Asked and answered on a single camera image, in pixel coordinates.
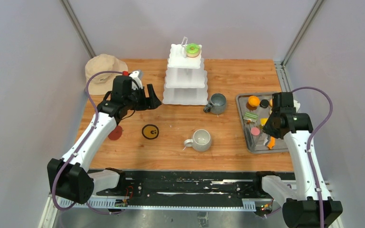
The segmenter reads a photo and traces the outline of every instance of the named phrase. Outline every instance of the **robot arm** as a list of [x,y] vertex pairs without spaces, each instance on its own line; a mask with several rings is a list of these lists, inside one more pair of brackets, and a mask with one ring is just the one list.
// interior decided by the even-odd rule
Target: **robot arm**
[[[92,194],[96,194],[98,191],[124,188],[125,174],[120,170],[107,168],[100,172],[90,174],[87,172],[98,148],[126,116],[128,110],[143,111],[155,109],[161,105],[151,84],[147,85],[149,97],[145,97],[142,76],[143,74],[139,70],[130,74],[124,72],[122,76],[117,76],[113,81],[113,90],[107,92],[103,101],[97,106],[96,125],[93,125],[96,119],[96,115],[94,115],[90,125],[75,145],[60,160],[51,159],[48,163],[48,179],[52,189],[54,179],[59,169],[65,164],[64,161],[74,155],[59,177],[56,187],[57,196],[84,204]],[[93,131],[83,142],[92,126]],[[81,143],[83,143],[82,146],[75,153]]]
[[320,227],[320,204],[323,202],[324,224],[331,225],[342,213],[340,201],[333,201],[323,181],[317,161],[314,141],[308,139],[313,132],[310,117],[296,113],[292,93],[273,94],[272,114],[263,131],[272,137],[283,139],[288,146],[296,176],[297,190],[294,192],[275,175],[262,178],[262,190],[281,205],[283,218],[290,228]]

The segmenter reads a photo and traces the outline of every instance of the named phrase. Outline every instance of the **gray tray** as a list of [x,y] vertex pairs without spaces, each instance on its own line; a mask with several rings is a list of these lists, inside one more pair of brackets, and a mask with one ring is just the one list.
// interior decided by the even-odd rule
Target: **gray tray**
[[[286,146],[285,141],[282,139],[276,139],[275,146],[272,150],[268,149],[268,147],[264,146],[264,140],[268,136],[261,130],[261,134],[259,136],[253,136],[250,133],[251,127],[258,126],[261,118],[268,118],[269,111],[271,107],[261,108],[258,107],[256,110],[249,110],[247,108],[248,97],[251,95],[257,96],[260,100],[267,99],[268,101],[272,99],[272,94],[275,92],[268,93],[253,93],[253,94],[239,94],[236,97],[237,108],[239,110],[241,126],[244,131],[244,137],[246,140],[247,148],[251,153],[261,154],[261,153],[278,153],[278,152],[288,152],[288,147]],[[258,115],[258,123],[250,123],[247,124],[246,120],[243,120],[243,116],[246,112],[256,113]]]

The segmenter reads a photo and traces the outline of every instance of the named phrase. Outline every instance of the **gray floor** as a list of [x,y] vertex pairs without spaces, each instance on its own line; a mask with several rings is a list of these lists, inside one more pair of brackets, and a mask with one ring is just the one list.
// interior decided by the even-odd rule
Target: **gray floor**
[[208,221],[198,211],[126,210],[119,215],[98,215],[75,208],[57,215],[55,228],[287,228],[282,212],[260,218],[252,212],[209,211]]

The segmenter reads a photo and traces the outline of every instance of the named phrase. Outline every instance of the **beige bucket hat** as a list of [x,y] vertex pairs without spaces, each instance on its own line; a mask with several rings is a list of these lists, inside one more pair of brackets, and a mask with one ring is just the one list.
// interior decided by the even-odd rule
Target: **beige bucket hat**
[[[100,71],[128,71],[128,67],[124,61],[119,60],[115,56],[101,54],[89,60],[85,66],[86,82],[96,73]],[[91,95],[104,95],[113,89],[113,80],[119,74],[100,74],[97,75],[89,85],[89,93]]]

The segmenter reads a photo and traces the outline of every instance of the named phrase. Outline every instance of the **orange ball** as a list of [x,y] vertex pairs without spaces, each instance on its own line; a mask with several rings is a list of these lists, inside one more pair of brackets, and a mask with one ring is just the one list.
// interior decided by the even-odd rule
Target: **orange ball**
[[248,104],[252,107],[258,107],[260,103],[261,103],[260,99],[256,96],[250,96],[248,98]]

